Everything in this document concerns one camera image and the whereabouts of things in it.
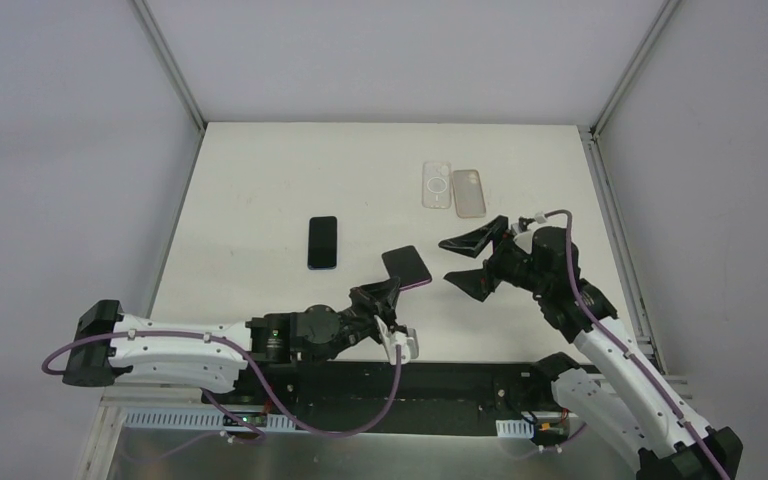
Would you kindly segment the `beige pink phone case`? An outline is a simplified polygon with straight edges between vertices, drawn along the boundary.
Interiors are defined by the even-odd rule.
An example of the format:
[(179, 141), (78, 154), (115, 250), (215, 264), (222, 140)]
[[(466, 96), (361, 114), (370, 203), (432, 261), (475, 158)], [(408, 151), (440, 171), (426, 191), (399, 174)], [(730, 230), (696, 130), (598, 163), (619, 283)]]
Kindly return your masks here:
[(484, 193), (477, 170), (453, 171), (452, 190), (459, 218), (483, 218), (486, 215)]

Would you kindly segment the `black phone with pink edge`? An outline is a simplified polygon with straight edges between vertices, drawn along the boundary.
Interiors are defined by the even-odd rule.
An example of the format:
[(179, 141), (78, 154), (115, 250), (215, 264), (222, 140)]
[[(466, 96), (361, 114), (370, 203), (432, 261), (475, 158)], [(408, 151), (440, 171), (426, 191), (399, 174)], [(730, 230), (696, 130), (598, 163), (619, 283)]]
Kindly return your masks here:
[(418, 250), (413, 245), (399, 247), (381, 254), (390, 277), (397, 277), (400, 290), (406, 291), (428, 285), (433, 277)]

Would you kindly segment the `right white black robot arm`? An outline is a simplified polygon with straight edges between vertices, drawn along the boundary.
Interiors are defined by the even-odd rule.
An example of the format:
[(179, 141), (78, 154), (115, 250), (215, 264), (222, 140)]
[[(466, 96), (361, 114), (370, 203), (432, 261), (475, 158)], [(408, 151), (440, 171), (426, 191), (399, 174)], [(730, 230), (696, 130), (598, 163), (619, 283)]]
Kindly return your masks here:
[(487, 246), (481, 268), (445, 280), (478, 301), (502, 283), (532, 295), (547, 323), (603, 375), (610, 392), (568, 357), (544, 358), (527, 384), (529, 400), (577, 415), (628, 463), (638, 479), (734, 479), (743, 443), (733, 429), (698, 414), (645, 357), (607, 297), (581, 276), (572, 226), (551, 226), (557, 211), (499, 216), (439, 247), (470, 258)]

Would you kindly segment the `clear transparent phone case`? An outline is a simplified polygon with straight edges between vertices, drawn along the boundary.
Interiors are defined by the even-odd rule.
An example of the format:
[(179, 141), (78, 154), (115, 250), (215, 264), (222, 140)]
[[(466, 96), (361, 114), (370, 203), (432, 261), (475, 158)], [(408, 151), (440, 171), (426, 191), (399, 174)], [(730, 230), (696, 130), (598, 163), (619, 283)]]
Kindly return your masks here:
[(448, 162), (428, 161), (422, 167), (422, 206), (449, 209), (452, 205), (451, 167)]

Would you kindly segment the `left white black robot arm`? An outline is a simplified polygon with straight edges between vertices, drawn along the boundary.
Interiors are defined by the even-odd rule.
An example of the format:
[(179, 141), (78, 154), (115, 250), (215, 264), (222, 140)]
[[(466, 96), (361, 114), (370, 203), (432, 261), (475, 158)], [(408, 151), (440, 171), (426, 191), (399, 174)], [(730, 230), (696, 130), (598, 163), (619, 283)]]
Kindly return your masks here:
[(353, 287), (343, 310), (313, 305), (300, 312), (215, 324), (173, 325), (127, 314), (117, 300), (100, 300), (79, 319), (61, 370), (43, 371), (66, 385), (107, 387), (120, 377), (191, 385), (257, 402), (265, 378), (253, 369), (323, 363), (370, 339), (391, 365), (419, 356), (414, 329), (397, 321), (400, 282)]

